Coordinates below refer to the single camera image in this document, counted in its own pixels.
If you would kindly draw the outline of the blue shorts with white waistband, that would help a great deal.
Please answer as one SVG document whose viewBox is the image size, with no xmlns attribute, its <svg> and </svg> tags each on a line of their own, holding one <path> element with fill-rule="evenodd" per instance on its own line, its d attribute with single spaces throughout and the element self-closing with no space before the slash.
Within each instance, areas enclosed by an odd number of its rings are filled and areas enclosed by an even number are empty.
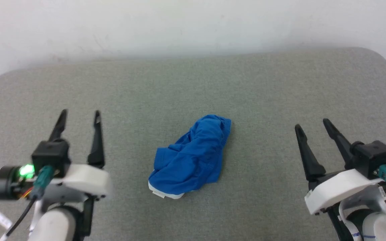
<svg viewBox="0 0 386 241">
<path fill-rule="evenodd" d="M 206 115 L 175 143 L 158 148 L 148 178 L 149 190 L 161 198 L 179 199 L 217 182 L 231 127 L 229 118 Z"/>
</svg>

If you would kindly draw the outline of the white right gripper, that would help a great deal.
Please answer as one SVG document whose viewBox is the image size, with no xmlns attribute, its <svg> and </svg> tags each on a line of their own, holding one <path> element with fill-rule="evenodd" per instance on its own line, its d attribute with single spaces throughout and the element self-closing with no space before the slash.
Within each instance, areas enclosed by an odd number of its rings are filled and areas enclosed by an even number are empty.
<svg viewBox="0 0 386 241">
<path fill-rule="evenodd" d="M 344 168 L 350 170 L 342 171 L 318 184 L 316 180 L 326 174 L 326 169 L 317 161 L 308 145 L 308 139 L 302 127 L 295 125 L 296 139 L 305 178 L 309 181 L 309 191 L 305 196 L 305 204 L 310 215 L 315 215 L 322 209 L 327 209 L 352 195 L 364 191 L 369 186 L 377 186 L 378 183 L 382 182 L 381 178 L 369 180 L 355 170 L 355 158 L 350 150 L 351 143 L 328 118 L 323 119 L 323 125 L 326 128 L 328 136 L 336 143 L 342 155 L 345 162 Z"/>
</svg>

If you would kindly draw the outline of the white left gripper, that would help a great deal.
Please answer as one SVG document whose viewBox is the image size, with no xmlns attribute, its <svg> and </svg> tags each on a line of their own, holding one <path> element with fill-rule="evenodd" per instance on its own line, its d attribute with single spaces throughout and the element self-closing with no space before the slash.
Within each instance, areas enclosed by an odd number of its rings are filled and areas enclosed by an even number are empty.
<svg viewBox="0 0 386 241">
<path fill-rule="evenodd" d="M 68 110 L 63 109 L 48 141 L 61 139 L 66 127 Z M 72 164 L 65 177 L 53 178 L 41 198 L 34 198 L 32 190 L 36 175 L 34 166 L 3 166 L 0 169 L 0 201 L 26 200 L 20 218 L 5 229 L 4 237 L 14 233 L 28 213 L 30 237 L 87 237 L 91 233 L 95 202 L 110 197 L 110 175 L 103 170 L 105 153 L 101 112 L 95 111 L 94 136 L 87 164 Z"/>
</svg>

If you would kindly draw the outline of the grey fabric sofa cushion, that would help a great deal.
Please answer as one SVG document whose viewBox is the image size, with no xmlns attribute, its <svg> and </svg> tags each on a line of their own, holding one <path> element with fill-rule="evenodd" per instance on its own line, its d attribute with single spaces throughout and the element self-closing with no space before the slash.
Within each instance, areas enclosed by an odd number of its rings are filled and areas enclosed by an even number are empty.
<svg viewBox="0 0 386 241">
<path fill-rule="evenodd" d="M 29 162 L 63 109 L 74 163 L 86 162 L 102 115 L 114 190 L 95 205 L 88 241 L 337 241 L 304 202 L 294 126 L 328 172 L 344 161 L 323 118 L 351 142 L 386 144 L 386 60 L 342 48 L 11 71 L 0 75 L 0 168 Z M 207 114 L 232 120 L 218 182 L 179 200 L 152 194 L 156 149 Z M 15 221 L 26 205 L 0 202 L 0 212 Z"/>
</svg>

